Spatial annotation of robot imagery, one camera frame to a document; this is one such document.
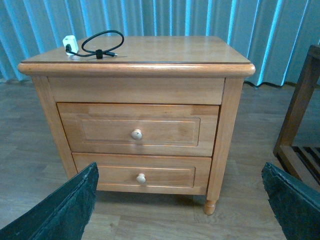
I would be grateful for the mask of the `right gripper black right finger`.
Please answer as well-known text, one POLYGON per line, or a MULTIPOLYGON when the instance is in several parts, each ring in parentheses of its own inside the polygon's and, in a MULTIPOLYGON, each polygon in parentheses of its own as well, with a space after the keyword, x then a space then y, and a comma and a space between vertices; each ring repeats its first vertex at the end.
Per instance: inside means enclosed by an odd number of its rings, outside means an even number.
POLYGON ((288 240, 320 238, 320 193, 270 162, 262 182, 271 209, 288 240))

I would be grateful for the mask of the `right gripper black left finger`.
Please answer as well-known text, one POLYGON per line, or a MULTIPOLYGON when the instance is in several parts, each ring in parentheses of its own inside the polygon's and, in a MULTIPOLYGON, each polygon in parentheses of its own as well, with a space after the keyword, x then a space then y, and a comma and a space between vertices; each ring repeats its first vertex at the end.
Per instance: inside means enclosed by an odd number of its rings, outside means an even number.
POLYGON ((28 212, 0 230, 2 240, 80 240, 93 213, 99 171, 85 167, 28 212))

